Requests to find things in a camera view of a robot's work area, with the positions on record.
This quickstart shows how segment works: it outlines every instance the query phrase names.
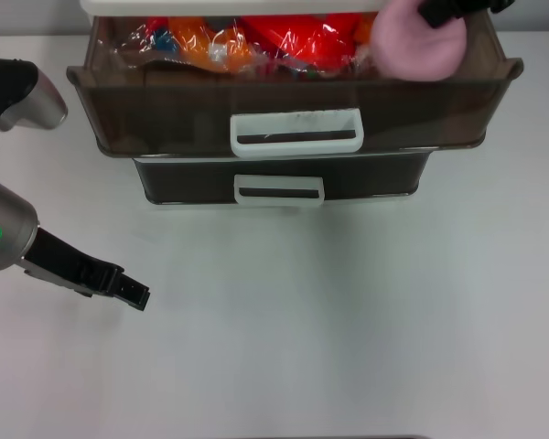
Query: drawer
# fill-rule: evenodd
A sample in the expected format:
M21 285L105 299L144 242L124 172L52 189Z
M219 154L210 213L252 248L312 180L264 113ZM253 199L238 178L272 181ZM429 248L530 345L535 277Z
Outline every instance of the drawer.
M339 200L413 194L429 154L215 162L137 158L135 164L146 197L155 204L239 202L249 206L315 206L318 198ZM246 176L279 178L240 181ZM253 198L274 200L261 204ZM285 202L280 198L291 199ZM295 198L303 198L306 202L297 202Z
M127 69L117 41L143 17L96 17L83 66L70 67L102 151L111 156L235 157L231 118L357 109L363 141L355 155L479 145L520 59L507 59L487 13L466 18L468 51L449 80L416 83L371 72L353 79L252 80L151 62Z

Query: white tabletop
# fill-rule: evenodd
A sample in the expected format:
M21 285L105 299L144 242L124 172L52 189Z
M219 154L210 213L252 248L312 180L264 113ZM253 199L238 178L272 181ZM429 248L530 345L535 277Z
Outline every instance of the white tabletop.
M549 33L501 41L524 75L413 197L163 211L65 78L87 38L0 37L70 107L0 136L0 182L152 292L139 313L1 272L0 438L549 438Z
M93 16L259 16L377 11L387 0L80 0Z

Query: red toy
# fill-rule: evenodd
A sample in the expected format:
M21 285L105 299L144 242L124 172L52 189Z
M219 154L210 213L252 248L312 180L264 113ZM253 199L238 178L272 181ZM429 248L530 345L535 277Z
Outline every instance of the red toy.
M242 25L251 43L275 58L289 58L289 67L304 64L333 72L353 60L353 34L360 20L360 14L245 16Z

